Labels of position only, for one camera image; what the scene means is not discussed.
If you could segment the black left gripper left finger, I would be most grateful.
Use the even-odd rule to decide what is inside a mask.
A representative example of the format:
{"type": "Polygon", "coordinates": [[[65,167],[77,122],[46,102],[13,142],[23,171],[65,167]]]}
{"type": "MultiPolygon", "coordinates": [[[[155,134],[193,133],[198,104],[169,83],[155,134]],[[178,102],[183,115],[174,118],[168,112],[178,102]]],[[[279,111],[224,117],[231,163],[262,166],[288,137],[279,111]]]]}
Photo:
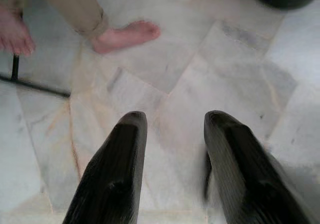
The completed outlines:
{"type": "Polygon", "coordinates": [[[86,166],[64,223],[137,223],[147,124],[141,111],[118,121],[86,166]]]}

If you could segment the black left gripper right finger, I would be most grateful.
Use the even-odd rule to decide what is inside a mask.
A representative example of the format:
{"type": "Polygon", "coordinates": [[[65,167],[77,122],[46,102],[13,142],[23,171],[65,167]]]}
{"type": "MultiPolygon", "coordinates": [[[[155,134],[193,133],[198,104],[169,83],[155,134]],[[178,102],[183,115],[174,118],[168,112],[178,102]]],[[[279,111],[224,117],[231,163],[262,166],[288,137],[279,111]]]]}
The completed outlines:
{"type": "Polygon", "coordinates": [[[279,162],[223,111],[204,117],[204,141],[227,223],[313,223],[279,162]]]}

